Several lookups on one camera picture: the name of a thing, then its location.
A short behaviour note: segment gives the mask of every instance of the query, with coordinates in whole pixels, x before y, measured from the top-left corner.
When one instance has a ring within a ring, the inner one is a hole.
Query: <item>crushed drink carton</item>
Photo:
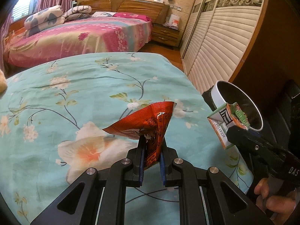
[[[245,113],[237,103],[225,103],[207,117],[214,131],[218,135],[224,149],[233,146],[226,137],[228,128],[237,125],[240,128],[247,129],[250,127]]]

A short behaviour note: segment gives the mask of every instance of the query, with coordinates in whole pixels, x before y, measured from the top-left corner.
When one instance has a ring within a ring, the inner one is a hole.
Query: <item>pink floral bedspread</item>
[[[151,40],[152,23],[140,19],[95,17],[57,25],[7,45],[8,63],[33,67],[94,52],[137,52]]]

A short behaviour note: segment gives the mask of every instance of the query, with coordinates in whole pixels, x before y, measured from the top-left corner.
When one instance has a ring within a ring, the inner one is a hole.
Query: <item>triangular cutout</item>
[[[224,182],[221,182],[221,188],[230,213],[234,214],[247,208],[247,204]]]
[[[84,189],[84,183],[79,183],[58,205],[57,209],[69,213],[70,215],[74,214]]]

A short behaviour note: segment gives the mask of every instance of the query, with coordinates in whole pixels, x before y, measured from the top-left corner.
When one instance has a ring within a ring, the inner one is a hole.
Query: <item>wooden floor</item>
[[[179,48],[175,48],[175,50],[169,49],[164,46],[160,46],[157,44],[147,43],[144,45],[139,52],[151,52],[163,55],[167,58],[175,67],[179,68],[183,71],[183,65],[180,58]]]

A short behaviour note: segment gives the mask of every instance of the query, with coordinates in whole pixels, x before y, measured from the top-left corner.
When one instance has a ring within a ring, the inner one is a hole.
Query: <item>pink pillow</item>
[[[134,14],[134,13],[115,13],[113,17],[118,17],[118,18],[127,18],[127,19],[141,19],[146,22],[150,21],[151,18],[149,18],[146,15],[141,15],[141,14]]]

